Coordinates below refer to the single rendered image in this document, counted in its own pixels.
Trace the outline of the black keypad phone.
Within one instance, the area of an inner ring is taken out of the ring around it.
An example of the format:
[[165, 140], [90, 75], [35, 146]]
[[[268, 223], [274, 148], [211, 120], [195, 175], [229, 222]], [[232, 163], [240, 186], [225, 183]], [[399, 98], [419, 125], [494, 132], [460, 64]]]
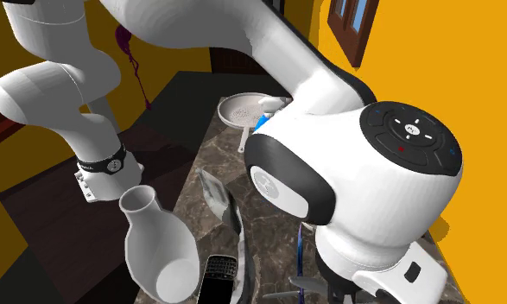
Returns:
[[230, 304], [238, 260], [234, 256], [210, 255], [196, 304]]

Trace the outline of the purple wall ornament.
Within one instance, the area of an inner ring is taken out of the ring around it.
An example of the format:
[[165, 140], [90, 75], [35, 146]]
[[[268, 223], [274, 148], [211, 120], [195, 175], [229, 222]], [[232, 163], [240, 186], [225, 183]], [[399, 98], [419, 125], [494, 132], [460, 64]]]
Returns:
[[133, 68], [133, 71], [134, 71], [134, 75], [138, 81], [138, 84], [140, 86], [140, 89], [142, 91], [142, 94], [143, 94], [143, 99], [144, 99], [144, 103], [145, 103], [145, 108], [147, 110], [151, 110], [151, 103], [149, 102], [148, 98], [147, 98], [147, 95], [146, 95], [146, 92], [143, 88], [143, 83], [141, 81], [141, 78], [138, 74], [138, 70], [139, 70], [139, 63], [138, 61], [134, 58], [131, 50], [130, 50], [130, 41], [131, 41], [131, 38], [132, 38], [132, 33], [126, 29], [123, 25], [118, 25], [117, 28], [115, 29], [115, 39], [116, 39], [116, 42], [117, 42], [117, 45], [118, 47], [121, 49], [121, 51], [128, 56], [128, 59], [129, 59], [129, 62], [130, 64], [132, 65], [132, 68]]

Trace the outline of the white vase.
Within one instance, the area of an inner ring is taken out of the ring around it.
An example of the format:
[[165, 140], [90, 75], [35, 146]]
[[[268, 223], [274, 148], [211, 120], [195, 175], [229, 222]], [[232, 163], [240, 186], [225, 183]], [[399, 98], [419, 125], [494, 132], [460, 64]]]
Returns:
[[161, 304], [186, 301], [200, 280], [192, 232], [179, 217], [160, 207], [153, 187], [132, 187], [119, 199], [119, 207], [130, 224], [124, 254], [133, 281]]

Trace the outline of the blue pen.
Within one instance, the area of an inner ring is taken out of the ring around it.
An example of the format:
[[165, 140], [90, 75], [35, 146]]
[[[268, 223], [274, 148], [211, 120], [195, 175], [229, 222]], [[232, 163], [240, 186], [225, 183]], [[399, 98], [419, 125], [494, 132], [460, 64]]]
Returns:
[[[303, 271], [303, 261], [302, 261], [302, 258], [303, 258], [303, 255], [302, 255], [302, 224], [299, 225], [299, 230], [298, 230], [298, 234], [297, 234], [297, 247], [296, 247], [296, 269], [297, 269], [297, 276], [300, 277], [302, 276], [302, 271]], [[299, 299], [299, 304], [305, 304], [305, 298], [304, 298], [304, 289], [303, 288], [300, 288], [299, 289], [299, 295], [298, 295], [298, 299]]]

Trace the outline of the white and blue bottle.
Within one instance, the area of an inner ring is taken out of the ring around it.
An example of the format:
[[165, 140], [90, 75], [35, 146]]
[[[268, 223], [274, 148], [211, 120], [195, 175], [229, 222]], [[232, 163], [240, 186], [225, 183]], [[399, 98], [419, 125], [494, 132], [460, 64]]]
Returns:
[[287, 97], [273, 97], [268, 96], [261, 98], [258, 103], [262, 108], [263, 114], [257, 121], [257, 125], [254, 130], [258, 130], [263, 124], [271, 119], [278, 111], [282, 110], [288, 104], [293, 101], [292, 98]]

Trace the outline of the silver cleaver knife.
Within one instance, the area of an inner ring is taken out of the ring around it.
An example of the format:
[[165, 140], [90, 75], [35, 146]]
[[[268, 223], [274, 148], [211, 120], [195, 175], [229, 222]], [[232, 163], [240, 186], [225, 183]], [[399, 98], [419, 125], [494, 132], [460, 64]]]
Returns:
[[251, 304], [255, 289], [255, 264], [250, 255], [244, 224], [236, 200], [219, 179], [197, 168], [196, 173], [203, 187], [203, 195], [212, 213], [238, 235], [238, 259], [232, 281], [229, 304]]

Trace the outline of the brown framed window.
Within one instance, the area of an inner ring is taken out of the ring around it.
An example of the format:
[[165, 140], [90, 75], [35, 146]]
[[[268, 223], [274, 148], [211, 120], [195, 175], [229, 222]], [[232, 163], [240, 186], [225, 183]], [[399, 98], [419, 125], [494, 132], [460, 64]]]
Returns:
[[331, 0], [327, 23], [352, 67], [364, 58], [380, 0]]

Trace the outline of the grey utensil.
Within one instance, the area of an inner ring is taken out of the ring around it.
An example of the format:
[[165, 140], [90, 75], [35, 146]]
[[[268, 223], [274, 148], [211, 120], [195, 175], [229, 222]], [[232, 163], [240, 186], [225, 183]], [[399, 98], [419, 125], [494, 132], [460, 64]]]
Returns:
[[299, 288], [299, 290], [264, 294], [262, 298], [279, 299], [287, 297], [298, 297], [300, 295], [301, 290], [303, 290], [304, 295], [318, 294], [323, 297], [327, 297], [328, 295], [327, 283], [322, 281], [321, 279], [305, 276], [290, 276], [288, 280], [291, 284]]

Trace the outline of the dark brown robot stand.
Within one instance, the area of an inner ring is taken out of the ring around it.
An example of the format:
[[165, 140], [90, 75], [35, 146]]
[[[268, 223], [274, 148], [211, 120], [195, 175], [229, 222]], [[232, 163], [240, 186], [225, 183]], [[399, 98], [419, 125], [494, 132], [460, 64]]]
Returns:
[[[137, 123], [120, 134], [163, 208], [174, 208], [205, 133], [203, 126]], [[134, 304], [126, 217], [115, 200], [87, 202], [76, 169], [70, 158], [0, 193], [28, 244], [0, 278], [0, 304]]]

